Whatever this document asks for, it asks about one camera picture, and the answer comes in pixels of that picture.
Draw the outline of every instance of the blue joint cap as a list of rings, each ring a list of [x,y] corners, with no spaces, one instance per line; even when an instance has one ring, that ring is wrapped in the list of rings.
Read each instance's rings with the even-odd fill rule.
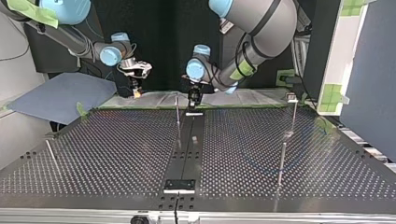
[[[116,33],[111,36],[111,41],[130,41],[128,34],[126,33]]]
[[[187,75],[191,80],[200,81],[205,74],[205,66],[196,59],[191,59],[187,64]]]
[[[196,45],[194,47],[194,53],[204,54],[210,56],[210,47],[206,45]]]
[[[100,52],[100,60],[107,66],[114,66],[122,60],[121,51],[114,47],[106,47]]]
[[[231,87],[230,89],[228,89],[225,93],[227,94],[227,95],[231,95],[231,94],[233,94],[235,91],[236,91],[236,88],[238,87],[238,82],[235,82],[234,84],[233,84],[233,87]]]
[[[231,10],[233,0],[210,0],[209,7],[221,18],[225,18]]]

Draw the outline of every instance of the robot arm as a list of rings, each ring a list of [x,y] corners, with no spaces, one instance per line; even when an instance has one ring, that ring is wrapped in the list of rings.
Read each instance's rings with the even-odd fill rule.
[[[210,47],[195,46],[187,75],[194,83],[209,83],[233,93],[239,81],[252,76],[260,64],[290,44],[297,25],[296,6],[292,0],[210,0],[209,6],[246,33],[235,58],[223,70],[210,64]]]
[[[48,3],[46,0],[36,1],[38,5]],[[56,7],[64,6],[61,8],[63,16],[70,15],[68,18],[76,20],[76,10],[79,12],[79,21],[85,20],[90,11],[91,2],[89,0],[81,0],[81,4],[84,6],[76,5],[75,1],[64,1],[61,4],[56,4]],[[0,0],[0,11],[5,15],[9,16],[15,21],[25,22],[26,24],[37,29],[37,31],[46,35],[57,43],[69,49],[72,55],[79,58],[92,59],[94,61],[100,60],[107,66],[117,66],[118,70],[127,77],[141,78],[144,79],[149,75],[151,65],[145,62],[138,62],[134,57],[134,50],[136,44],[131,44],[130,39],[125,33],[117,33],[111,36],[112,43],[106,44],[101,42],[92,43],[92,41],[85,36],[78,29],[67,23],[62,22],[57,29],[42,24],[40,22],[26,18],[22,14],[10,10],[7,6],[6,0]]]

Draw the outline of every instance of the black cable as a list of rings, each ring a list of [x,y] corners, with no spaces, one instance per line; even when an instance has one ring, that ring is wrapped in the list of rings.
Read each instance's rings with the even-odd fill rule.
[[[100,77],[103,77],[103,73],[102,73],[102,70],[100,69],[100,68],[98,68],[96,65],[94,65],[93,63],[88,63],[88,62],[86,62],[86,61],[84,61],[84,60],[81,60],[83,63],[85,63],[86,65],[90,65],[91,67],[93,67],[93,68],[95,68],[97,71],[99,71],[99,74],[100,74]]]
[[[19,58],[25,56],[27,54],[27,52],[29,52],[29,49],[30,49],[30,45],[27,46],[26,51],[23,54],[20,54],[18,56],[12,57],[12,58],[0,59],[0,62],[5,62],[5,61],[11,61],[11,60],[14,60],[14,59],[19,59]]]
[[[242,52],[244,53],[244,58],[247,61],[248,65],[250,65],[250,67],[253,69],[253,73],[255,73],[257,71],[256,67],[253,65],[253,63],[251,62],[251,60],[248,58],[248,54],[247,54],[247,45],[248,42],[245,41],[244,44],[242,45]]]
[[[292,41],[293,41],[293,47],[294,47],[294,57],[297,59],[297,49],[296,49],[296,44],[295,44],[294,38],[293,38]],[[306,94],[308,95],[308,98],[311,100],[312,105],[314,106],[314,108],[318,111],[318,106],[315,104],[314,99],[313,99],[312,96],[309,94],[308,88],[305,86],[304,79],[303,79],[303,77],[300,75],[300,67],[298,66],[298,64],[296,64],[296,69],[297,69],[296,76],[300,78],[301,83],[303,84],[304,91],[305,91]]]
[[[176,205],[175,205],[175,211],[174,211],[174,214],[175,214],[175,224],[178,224],[178,216],[177,216],[178,196],[179,196],[179,195],[177,195],[177,200],[176,200]]]
[[[201,64],[203,64],[206,72],[210,75],[210,72],[209,72],[209,69],[206,66],[206,63],[204,63],[201,59],[199,59],[197,57],[192,57],[192,58],[198,60]],[[212,74],[212,77],[210,78],[210,82],[213,81],[213,79],[215,79],[219,84],[221,84],[224,87],[228,87],[228,88],[234,87],[234,86],[230,86],[230,85],[224,84],[218,77],[216,77],[216,74]]]

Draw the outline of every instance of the green tape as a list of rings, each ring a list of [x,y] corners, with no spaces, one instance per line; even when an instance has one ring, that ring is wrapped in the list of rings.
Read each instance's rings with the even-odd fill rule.
[[[331,112],[337,111],[338,104],[342,103],[341,85],[326,84],[324,86],[322,98],[320,100],[319,111]]]
[[[363,5],[364,0],[344,0],[341,16],[359,16],[361,14],[361,8],[363,7]]]
[[[54,10],[38,7],[29,0],[7,0],[7,3],[9,9],[58,29],[59,21]]]
[[[241,72],[245,75],[245,76],[252,76],[254,74],[253,72],[253,68],[250,66],[250,64],[248,64],[247,61],[243,61],[242,63],[239,64],[239,69],[241,70]],[[244,78],[238,71],[238,69],[236,69],[233,74],[230,76],[231,79],[235,80],[235,81],[239,81],[242,78]]]
[[[304,92],[303,97],[301,97],[301,103],[305,105],[306,98],[308,98],[308,93]]]
[[[77,102],[77,112],[81,116],[82,119],[87,118],[88,112],[84,109],[84,105],[81,102]]]
[[[277,71],[276,85],[278,87],[293,87],[292,84],[287,84],[286,82],[280,80],[280,78],[281,77],[295,77],[295,74],[296,73],[295,73],[294,69]]]

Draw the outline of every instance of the vertical metal pole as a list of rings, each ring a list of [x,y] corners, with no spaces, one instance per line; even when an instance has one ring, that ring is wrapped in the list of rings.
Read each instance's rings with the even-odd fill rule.
[[[179,107],[178,107],[178,93],[176,93],[175,105],[176,105],[176,113],[177,113],[177,126],[180,129],[180,112],[179,112]]]
[[[293,112],[293,123],[291,124],[291,131],[294,133],[294,124],[296,122],[296,115],[297,115],[297,106],[298,106],[298,101],[294,103],[294,112]]]
[[[177,113],[177,134],[178,134],[177,143],[178,143],[178,148],[181,149],[180,109],[178,105],[178,93],[176,93],[175,105],[176,105],[176,113]]]
[[[283,168],[285,166],[285,157],[286,157],[286,146],[287,146],[287,143],[283,143],[282,152],[280,155],[279,177],[277,179],[277,184],[279,186],[282,186],[282,175],[283,175]]]
[[[55,154],[53,154],[52,146],[50,145],[50,140],[47,139],[47,140],[46,140],[46,143],[47,143],[47,147],[49,148],[50,156],[52,157],[53,160],[56,161]]]

